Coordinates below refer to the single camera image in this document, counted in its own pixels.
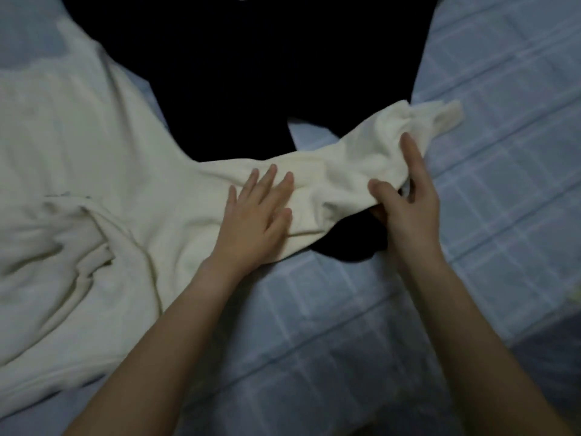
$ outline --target black fabric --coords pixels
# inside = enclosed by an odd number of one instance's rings
[[[437,0],[63,0],[121,65],[149,81],[192,159],[295,151],[287,118],[343,137],[411,99]],[[386,248],[364,211],[311,246],[346,261]]]

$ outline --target checkered sheet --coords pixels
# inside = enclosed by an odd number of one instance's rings
[[[56,0],[0,0],[0,64],[66,51],[51,28],[60,14]],[[414,92],[414,102],[432,99],[460,99],[466,114],[427,156],[445,254],[511,340],[581,281],[581,0],[445,0]],[[290,126],[300,149],[336,140]],[[384,404],[445,409],[421,323],[383,260],[305,251],[251,276],[215,332],[178,433],[332,435]],[[0,434],[60,434],[101,383],[0,421]]]

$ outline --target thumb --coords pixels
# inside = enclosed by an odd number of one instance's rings
[[[400,202],[400,195],[392,184],[371,179],[367,185],[369,192],[375,199],[383,205],[385,212],[389,215],[395,210]]]

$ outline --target blue bedsheet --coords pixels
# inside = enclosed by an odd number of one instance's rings
[[[66,52],[62,14],[58,0],[0,0],[0,65]],[[581,282],[581,0],[445,0],[414,92],[431,99],[466,112],[427,156],[446,256],[513,340]],[[301,149],[336,140],[291,130]],[[254,279],[216,330],[180,434],[331,435],[382,405],[444,416],[433,353],[381,254],[343,264],[306,251]],[[0,434],[60,434],[100,382],[0,421]]]

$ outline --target mattress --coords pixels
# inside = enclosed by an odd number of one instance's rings
[[[66,52],[53,28],[63,14],[58,0],[0,0],[0,65]],[[581,282],[580,32],[581,0],[444,0],[415,85],[414,102],[463,102],[464,124],[427,156],[441,241],[507,342],[557,315]],[[289,125],[299,149],[337,140]],[[215,331],[178,433],[337,434],[381,407],[456,425],[422,325],[384,259],[340,263],[307,250],[259,270]],[[0,434],[62,433],[102,382],[3,419]]]

